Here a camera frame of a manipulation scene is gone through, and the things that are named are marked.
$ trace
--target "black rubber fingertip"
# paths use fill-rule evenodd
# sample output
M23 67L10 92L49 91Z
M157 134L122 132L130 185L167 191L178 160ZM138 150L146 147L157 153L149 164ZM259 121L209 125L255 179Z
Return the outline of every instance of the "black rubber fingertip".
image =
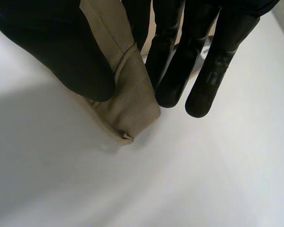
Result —
M156 92L156 99L158 104L164 108L172 108L176 106L179 101L175 91L163 91L159 88Z
M212 102L208 94L200 89L192 89L185 103L186 112L195 118L201 118L208 114Z

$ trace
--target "white table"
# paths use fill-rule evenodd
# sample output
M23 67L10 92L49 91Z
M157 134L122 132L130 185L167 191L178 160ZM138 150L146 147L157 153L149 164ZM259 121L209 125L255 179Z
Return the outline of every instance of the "white table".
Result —
M0 227L284 227L284 35L265 15L210 113L119 147L0 33Z

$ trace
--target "black gloved hand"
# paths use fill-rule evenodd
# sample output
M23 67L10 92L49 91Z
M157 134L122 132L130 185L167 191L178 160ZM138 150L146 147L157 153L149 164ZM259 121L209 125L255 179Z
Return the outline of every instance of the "black gloved hand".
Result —
M163 76L178 33L184 0L153 0L156 36L146 69L159 105L174 107L188 82L208 33L219 14L213 43L186 101L193 117L205 116L239 44L279 0L186 0L182 36ZM135 41L142 49L147 37L151 0L122 0Z
M114 94L115 79L79 5L80 0L0 0L0 30L68 89L103 102Z

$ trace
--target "beige fabric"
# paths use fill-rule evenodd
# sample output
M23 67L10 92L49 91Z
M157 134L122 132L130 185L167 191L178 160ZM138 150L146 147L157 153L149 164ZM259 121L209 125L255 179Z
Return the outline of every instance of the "beige fabric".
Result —
M111 138L129 144L159 118L160 107L125 9L119 0L81 0L80 8L115 72L116 92L104 103L76 97Z

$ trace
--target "gloved finger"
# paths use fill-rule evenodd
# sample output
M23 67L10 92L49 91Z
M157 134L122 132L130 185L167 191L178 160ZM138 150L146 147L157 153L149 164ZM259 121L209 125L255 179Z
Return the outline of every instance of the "gloved finger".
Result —
M180 100L219 11L203 0L186 0L180 43L156 91L160 106L171 108Z
M107 101L115 91L114 75L79 5L80 0L0 0L0 30L68 89Z
M141 51L147 39L151 16L151 0L122 0L133 39Z
M186 111L189 115L199 118L209 112L239 45L259 21L260 17L222 8L212 45L186 101Z

